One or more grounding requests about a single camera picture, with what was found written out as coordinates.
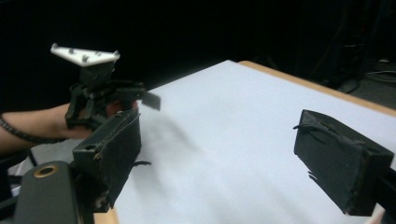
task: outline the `table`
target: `table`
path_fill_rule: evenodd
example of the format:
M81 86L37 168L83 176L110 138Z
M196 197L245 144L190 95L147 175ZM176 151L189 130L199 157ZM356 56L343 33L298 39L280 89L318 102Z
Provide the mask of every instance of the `table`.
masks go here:
M396 151L395 111L250 62L226 61L151 92L163 105L140 106L138 160L152 165L132 170L116 201L121 224L364 223L342 214L294 155L303 109Z

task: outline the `white table surface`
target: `white table surface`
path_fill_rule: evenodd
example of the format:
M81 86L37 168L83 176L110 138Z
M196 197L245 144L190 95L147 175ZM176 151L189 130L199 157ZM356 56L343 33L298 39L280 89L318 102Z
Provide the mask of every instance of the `white table surface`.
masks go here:
M140 106L141 161L116 207L127 223L364 223L345 216L294 155L303 109L396 151L396 118L224 62L153 91Z

